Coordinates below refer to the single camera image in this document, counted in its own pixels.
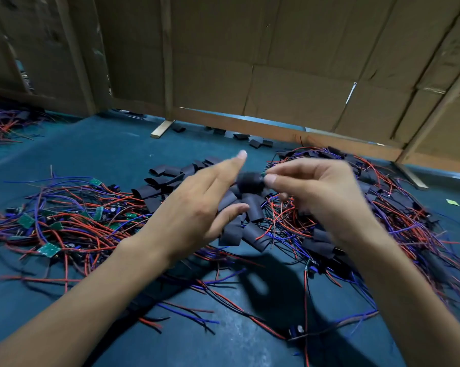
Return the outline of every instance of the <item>yellow-green sticker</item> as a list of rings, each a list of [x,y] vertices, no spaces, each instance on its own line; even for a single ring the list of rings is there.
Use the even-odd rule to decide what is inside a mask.
[[[447,203],[449,203],[449,204],[454,204],[454,205],[456,205],[456,206],[459,206],[459,203],[457,203],[456,201],[448,200],[447,198],[446,198],[446,201],[447,201]]]

